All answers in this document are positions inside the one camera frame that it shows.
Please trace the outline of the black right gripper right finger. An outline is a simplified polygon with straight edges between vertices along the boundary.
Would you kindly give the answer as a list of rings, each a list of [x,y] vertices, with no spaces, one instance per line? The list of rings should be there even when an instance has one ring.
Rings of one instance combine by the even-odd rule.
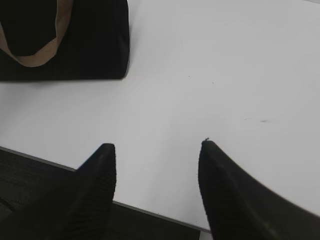
[[[318,240],[319,216],[284,199],[213,141],[201,143],[198,185],[215,240]]]

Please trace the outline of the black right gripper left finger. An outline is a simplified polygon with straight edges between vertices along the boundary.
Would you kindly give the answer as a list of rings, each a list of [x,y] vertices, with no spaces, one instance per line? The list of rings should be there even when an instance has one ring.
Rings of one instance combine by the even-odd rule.
[[[71,203],[59,224],[58,240],[105,237],[117,182],[116,149],[103,143],[74,173]]]

